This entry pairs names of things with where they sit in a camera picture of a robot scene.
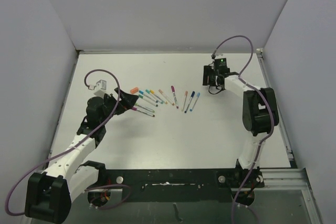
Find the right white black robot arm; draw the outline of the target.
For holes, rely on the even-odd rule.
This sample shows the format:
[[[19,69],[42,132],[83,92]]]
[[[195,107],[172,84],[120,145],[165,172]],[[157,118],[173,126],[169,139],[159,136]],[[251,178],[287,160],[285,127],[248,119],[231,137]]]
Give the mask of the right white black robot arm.
[[[235,171],[234,182],[241,187],[251,183],[253,175],[249,169],[259,166],[261,151],[266,140],[279,123],[275,92],[272,88],[256,87],[243,80],[237,72],[227,66],[226,58],[216,59],[203,68],[203,86],[214,87],[218,92],[229,91],[242,100],[242,122],[250,133],[238,163],[242,169]]]

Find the orange marker cap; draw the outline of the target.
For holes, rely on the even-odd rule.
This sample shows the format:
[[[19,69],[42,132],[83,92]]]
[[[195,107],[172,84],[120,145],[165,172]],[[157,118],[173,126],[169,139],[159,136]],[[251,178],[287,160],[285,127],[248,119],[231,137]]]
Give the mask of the orange marker cap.
[[[135,88],[133,88],[133,89],[130,90],[130,93],[131,94],[136,94],[138,91],[139,91],[139,88],[135,87]]]

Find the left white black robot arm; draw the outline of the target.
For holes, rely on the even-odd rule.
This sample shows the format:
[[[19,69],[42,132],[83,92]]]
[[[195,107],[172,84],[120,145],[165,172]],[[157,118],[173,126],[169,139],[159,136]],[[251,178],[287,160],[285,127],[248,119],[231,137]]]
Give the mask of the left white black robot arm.
[[[138,96],[115,88],[118,97],[103,90],[87,102],[86,116],[68,148],[41,173],[33,173],[27,185],[24,215],[51,223],[63,223],[72,202],[89,186],[107,181],[105,165],[85,162],[106,134],[105,124],[114,115],[133,109]]]

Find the sky blue capped pen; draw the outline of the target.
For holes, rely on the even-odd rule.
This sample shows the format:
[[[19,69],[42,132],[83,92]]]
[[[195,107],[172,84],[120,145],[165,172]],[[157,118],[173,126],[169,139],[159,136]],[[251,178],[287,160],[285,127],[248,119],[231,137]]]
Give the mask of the sky blue capped pen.
[[[192,111],[194,110],[195,105],[196,105],[196,103],[197,103],[199,97],[200,97],[200,92],[197,93],[196,98],[195,98],[195,101],[194,101],[192,107],[190,108],[190,112],[192,112]]]

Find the dark blue capped pen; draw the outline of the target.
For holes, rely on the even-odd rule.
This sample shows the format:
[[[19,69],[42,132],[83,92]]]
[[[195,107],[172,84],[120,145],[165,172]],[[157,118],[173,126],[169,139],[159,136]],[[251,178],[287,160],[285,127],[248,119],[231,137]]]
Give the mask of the dark blue capped pen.
[[[190,105],[191,105],[191,102],[192,102],[192,100],[193,100],[193,98],[194,98],[194,95],[195,95],[195,91],[192,91],[192,93],[191,93],[191,95],[190,95],[190,98],[189,98],[189,101],[188,101],[188,103],[187,103],[187,107],[186,107],[184,113],[187,113],[187,112],[188,112],[188,110],[189,110],[189,108],[190,108]]]

